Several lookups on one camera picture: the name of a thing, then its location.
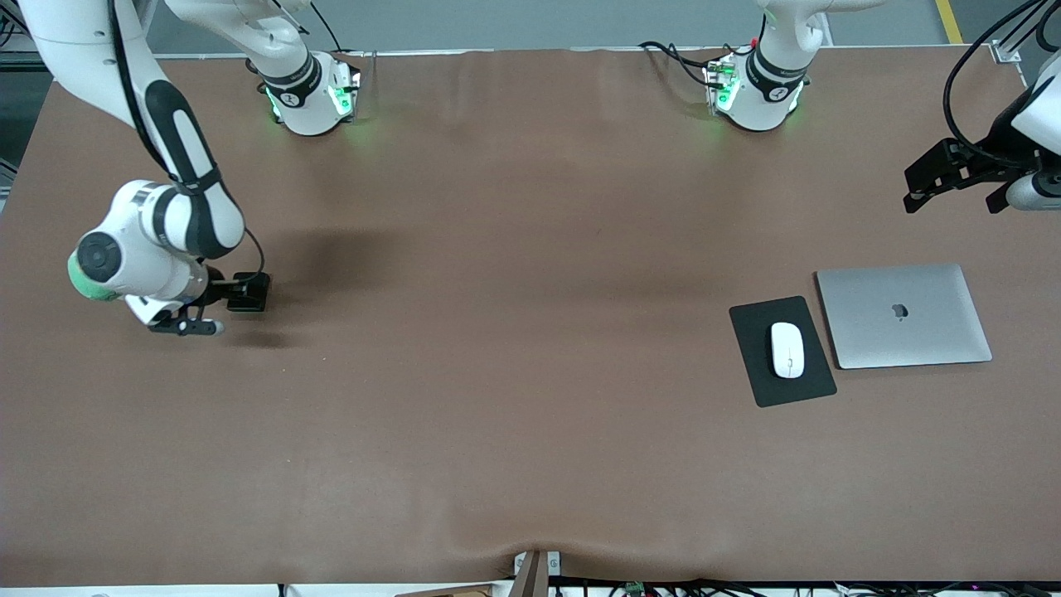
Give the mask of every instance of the yellow tape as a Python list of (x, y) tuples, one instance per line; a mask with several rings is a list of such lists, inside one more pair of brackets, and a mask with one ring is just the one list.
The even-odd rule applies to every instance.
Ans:
[(951, 7), (951, 0), (936, 0), (936, 8), (939, 11), (939, 18), (943, 21), (943, 31), (946, 32), (946, 40), (951, 43), (964, 43), (961, 39), (961, 31), (958, 30), (958, 21), (954, 18), (954, 8)]

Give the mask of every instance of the brown tabletop surface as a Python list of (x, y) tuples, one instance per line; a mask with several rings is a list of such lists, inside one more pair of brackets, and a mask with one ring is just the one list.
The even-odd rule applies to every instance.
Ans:
[[(1061, 222), (989, 188), (902, 207), (960, 51), (823, 51), (766, 134), (659, 53), (383, 57), (319, 138), (242, 60), (166, 63), (275, 276), (220, 339), (71, 287), (111, 193), (161, 174), (53, 88), (0, 221), (0, 579), (470, 580), (532, 546), (610, 578), (1057, 578)], [(959, 121), (1020, 90), (982, 52)], [(828, 341), (814, 270), (943, 261), (993, 363), (755, 406), (730, 308), (804, 295)]]

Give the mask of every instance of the computer mouse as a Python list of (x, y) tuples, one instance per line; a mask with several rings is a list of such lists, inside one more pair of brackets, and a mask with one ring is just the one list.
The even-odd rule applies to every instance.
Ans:
[(803, 375), (803, 335), (799, 329), (786, 322), (771, 326), (770, 355), (778, 377), (796, 380)]

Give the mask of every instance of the laptop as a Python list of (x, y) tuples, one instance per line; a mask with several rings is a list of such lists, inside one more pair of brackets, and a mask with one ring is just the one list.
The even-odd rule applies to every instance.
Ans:
[(991, 361), (957, 263), (822, 269), (817, 277), (840, 369)]

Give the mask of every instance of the mouse pad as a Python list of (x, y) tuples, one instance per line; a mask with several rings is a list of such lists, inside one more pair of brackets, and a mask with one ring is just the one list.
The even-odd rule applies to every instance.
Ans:
[[(833, 372), (829, 369), (821, 340), (814, 329), (811, 312), (802, 296), (779, 298), (777, 301), (741, 305), (730, 310), (733, 332), (741, 346), (744, 367), (751, 382), (751, 392), (760, 407), (777, 406), (836, 393)], [(773, 373), (770, 357), (770, 327), (788, 322), (803, 336), (803, 375), (782, 380)]]

